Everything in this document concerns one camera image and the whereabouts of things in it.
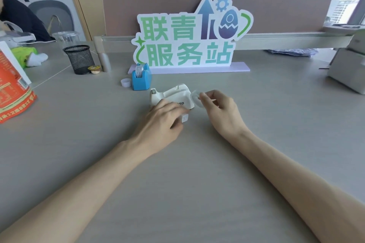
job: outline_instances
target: gear icon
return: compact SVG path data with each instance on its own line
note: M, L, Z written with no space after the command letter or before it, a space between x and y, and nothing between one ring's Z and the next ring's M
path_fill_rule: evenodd
M228 2L228 0L217 0L217 3L215 5L217 6L217 11L223 12L229 6L229 2Z

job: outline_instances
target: desk leg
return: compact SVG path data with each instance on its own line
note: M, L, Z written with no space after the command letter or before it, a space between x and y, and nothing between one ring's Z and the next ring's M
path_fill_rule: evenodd
M98 53L100 64L102 65L104 72L111 72L112 67L110 65L109 56L107 53Z

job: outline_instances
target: gray chair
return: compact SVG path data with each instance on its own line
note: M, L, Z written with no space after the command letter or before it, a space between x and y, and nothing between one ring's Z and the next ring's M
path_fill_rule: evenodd
M50 35L55 32L74 30L71 11L61 1L35 1L28 8L43 22Z

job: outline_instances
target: blue tape dispenser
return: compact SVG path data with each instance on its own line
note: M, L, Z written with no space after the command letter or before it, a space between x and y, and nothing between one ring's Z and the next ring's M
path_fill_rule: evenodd
M132 72L132 87L135 91L147 90L151 87L152 74L148 64L138 64Z

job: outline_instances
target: yellow lid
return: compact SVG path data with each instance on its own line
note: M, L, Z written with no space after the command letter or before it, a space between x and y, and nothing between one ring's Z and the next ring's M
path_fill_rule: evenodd
M92 65L88 67L88 70L98 70L98 69L100 69L99 65Z

